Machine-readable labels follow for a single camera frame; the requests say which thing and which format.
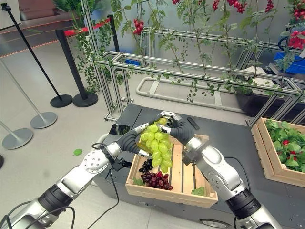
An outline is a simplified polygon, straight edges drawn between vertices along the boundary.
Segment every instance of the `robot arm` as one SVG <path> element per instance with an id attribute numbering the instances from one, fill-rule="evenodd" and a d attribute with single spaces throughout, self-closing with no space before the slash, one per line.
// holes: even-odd
<path id="1" fill-rule="evenodd" d="M 282 228 L 246 188 L 237 171 L 224 160 L 218 149 L 196 138 L 194 130 L 179 115 L 169 112 L 161 114 L 170 120 L 172 128 L 163 125 L 159 125 L 159 128 L 185 145 L 183 162 L 197 165 L 212 188 L 226 201 L 241 228 L 255 229 L 263 225 Z"/>
<path id="2" fill-rule="evenodd" d="M 226 163 L 219 150 L 208 142 L 202 143 L 200 139 L 195 137 L 194 130 L 188 123 L 172 112 L 161 112 L 154 120 L 129 131 L 118 141 L 108 146 L 102 144 L 100 150 L 94 150 L 87 154 L 79 166 L 73 168 L 17 214 L 11 221 L 13 228 L 25 229 L 29 223 L 48 212 L 68 206 L 85 190 L 95 175 L 106 169 L 108 164 L 111 164 L 112 168 L 118 171 L 122 167 L 123 159 L 117 157 L 122 151 L 148 156 L 148 153 L 137 147 L 135 139 L 149 124 L 161 117 L 168 119 L 170 127 L 159 125 L 159 128 L 186 146 L 183 152 L 183 162 L 186 165 L 191 162 L 196 163 L 212 188 L 226 201 L 241 228 L 256 229 L 266 226 L 271 226 L 274 229 L 282 228 L 245 187 L 237 171 Z M 43 217 L 31 228 L 43 229 L 51 226 L 61 212 L 62 210 L 59 210 Z"/>
<path id="3" fill-rule="evenodd" d="M 71 204 L 91 183 L 94 176 L 104 171 L 108 164 L 116 171 L 123 167 L 124 160 L 117 158 L 122 151 L 149 157 L 149 154 L 141 150 L 135 141 L 137 135 L 148 125 L 148 123 L 143 124 L 127 132 L 116 142 L 107 146 L 101 144 L 100 150 L 89 152 L 78 166 L 70 170 L 51 188 L 46 190 L 40 197 L 34 199 L 11 219 L 13 229 L 25 229 L 35 219 L 62 208 L 62 210 L 43 217 L 31 226 L 31 229 L 50 227 L 64 208 Z"/>

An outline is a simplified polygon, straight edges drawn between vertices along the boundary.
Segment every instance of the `wooden crate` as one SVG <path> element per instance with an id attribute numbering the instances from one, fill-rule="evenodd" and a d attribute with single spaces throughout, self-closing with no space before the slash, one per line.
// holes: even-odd
<path id="1" fill-rule="evenodd" d="M 260 118 L 251 129 L 265 177 L 270 180 L 305 187 L 305 173 L 287 169 L 286 165 L 281 163 L 264 123 L 266 120 Z M 305 134 L 305 126 L 289 125 Z"/>
<path id="2" fill-rule="evenodd" d="M 208 136 L 197 135 L 197 137 L 200 137 L 203 141 L 208 140 Z M 135 155 L 126 181 L 128 193 L 135 196 L 209 208 L 218 201 L 217 193 L 212 189 L 196 166 L 192 166 L 192 164 L 186 166 L 182 163 L 183 146 L 181 143 L 174 138 L 170 138 L 170 141 L 174 143 L 172 156 L 173 167 L 170 168 L 167 173 L 169 174 L 169 183 L 172 185 L 173 189 L 169 191 L 134 185 L 133 178 L 141 178 L 142 173 L 139 172 L 139 169 L 146 160 L 146 158 L 142 156 Z M 151 172 L 158 172 L 159 170 L 160 167 L 155 167 Z M 205 188 L 205 196 L 191 194 L 193 189 L 201 186 Z"/>

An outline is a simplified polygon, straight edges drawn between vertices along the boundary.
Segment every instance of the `green grape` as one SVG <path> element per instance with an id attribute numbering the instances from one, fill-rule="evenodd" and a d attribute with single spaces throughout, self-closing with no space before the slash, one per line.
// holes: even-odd
<path id="1" fill-rule="evenodd" d="M 152 153 L 152 157 L 155 159 L 157 157 L 161 157 L 161 152 L 159 150 L 156 150 Z"/>
<path id="2" fill-rule="evenodd" d="M 143 132 L 142 134 L 141 134 L 141 140 L 142 141 L 146 141 L 147 139 L 148 139 L 148 134 L 149 134 L 149 132 Z"/>
<path id="3" fill-rule="evenodd" d="M 158 150 L 158 147 L 159 147 L 159 142 L 156 139 L 152 140 L 152 144 L 151 144 L 152 150 L 153 151 Z"/>
<path id="4" fill-rule="evenodd" d="M 164 165 L 164 166 L 166 166 L 166 167 L 168 167 L 168 168 L 171 168 L 172 166 L 173 166 L 173 163 L 172 163 L 172 161 L 170 161 L 170 160 L 162 160 L 162 165 Z"/>
<path id="5" fill-rule="evenodd" d="M 160 157 L 154 158 L 152 160 L 152 166 L 153 167 L 157 167 L 157 166 L 159 166 L 161 164 L 161 162 L 162 162 L 162 158 L 160 158 Z"/>
<path id="6" fill-rule="evenodd" d="M 145 145 L 150 149 L 152 145 L 152 141 L 146 141 Z"/>
<path id="7" fill-rule="evenodd" d="M 154 138 L 160 141 L 163 138 L 163 134 L 160 132 L 157 132 L 154 134 Z"/>
<path id="8" fill-rule="evenodd" d="M 153 132 L 149 132 L 149 133 L 148 133 L 148 140 L 149 140 L 149 141 L 154 140 L 154 133 L 153 133 Z"/>
<path id="9" fill-rule="evenodd" d="M 162 135 L 163 135 L 163 139 L 168 139 L 168 134 L 167 133 L 162 132 Z"/>
<path id="10" fill-rule="evenodd" d="M 156 133 L 158 131 L 158 127 L 156 124 L 152 124 L 150 125 L 149 127 L 147 127 L 147 129 L 150 131 L 150 132 L 153 132 L 153 133 Z"/>
<path id="11" fill-rule="evenodd" d="M 166 167 L 165 165 L 161 164 L 161 170 L 162 170 L 163 173 L 167 173 L 168 167 Z"/>
<path id="12" fill-rule="evenodd" d="M 165 125 L 166 122 L 167 122 L 166 118 L 160 118 L 160 119 L 157 121 L 157 124 Z"/>
<path id="13" fill-rule="evenodd" d="M 168 139 L 161 139 L 159 142 L 165 144 L 167 148 L 171 146 L 171 142 Z"/>
<path id="14" fill-rule="evenodd" d="M 159 143 L 159 150 L 161 151 L 161 153 L 166 153 L 167 152 L 167 146 L 164 143 Z"/>
<path id="15" fill-rule="evenodd" d="M 170 161 L 171 158 L 172 158 L 172 155 L 169 154 L 168 152 L 166 152 L 166 153 L 161 153 L 161 156 L 162 156 L 162 158 L 163 158 L 164 160 L 168 160 L 168 161 Z"/>

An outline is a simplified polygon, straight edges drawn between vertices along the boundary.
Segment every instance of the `blue bin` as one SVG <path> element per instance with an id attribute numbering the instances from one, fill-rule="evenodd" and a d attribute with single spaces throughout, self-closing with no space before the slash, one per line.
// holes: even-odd
<path id="1" fill-rule="evenodd" d="M 284 53 L 282 52 L 278 52 L 274 58 L 274 60 L 278 60 L 278 59 L 283 59 L 284 58 Z M 295 61 L 296 60 L 300 60 L 301 57 L 296 56 L 295 57 Z M 287 68 L 285 70 L 286 73 L 300 73 L 300 74 L 305 74 L 305 60 L 302 61 L 297 61 L 297 62 L 293 62 L 289 68 Z"/>

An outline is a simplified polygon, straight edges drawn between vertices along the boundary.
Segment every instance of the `silver stanchion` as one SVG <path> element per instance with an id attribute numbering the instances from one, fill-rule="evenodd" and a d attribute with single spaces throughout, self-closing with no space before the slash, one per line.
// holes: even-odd
<path id="1" fill-rule="evenodd" d="M 54 112 L 43 112 L 40 113 L 39 110 L 37 109 L 37 107 L 34 105 L 34 103 L 30 100 L 30 98 L 28 97 L 28 95 L 24 92 L 24 90 L 21 88 L 21 86 L 19 85 L 19 83 L 17 82 L 17 80 L 15 79 L 15 77 L 12 75 L 12 73 L 9 71 L 9 69 L 6 67 L 6 65 L 4 64 L 4 62 L 0 59 L 0 63 L 2 64 L 2 66 L 4 67 L 4 69 L 7 71 L 9 77 L 13 80 L 13 82 L 16 84 L 16 86 L 18 87 L 19 91 L 21 91 L 21 93 L 24 95 L 24 97 L 28 100 L 28 102 L 30 103 L 30 105 L 33 107 L 33 109 L 36 111 L 37 116 L 35 116 L 31 122 L 30 125 L 35 128 L 35 129 L 42 129 L 42 128 L 46 128 L 50 125 L 52 125 L 53 123 L 55 123 L 55 121 L 57 120 L 57 115 Z"/>
<path id="2" fill-rule="evenodd" d="M 12 131 L 2 121 L 0 121 L 0 125 L 9 132 L 2 141 L 2 145 L 6 149 L 17 149 L 24 146 L 33 137 L 33 132 L 30 129 L 23 128 Z"/>

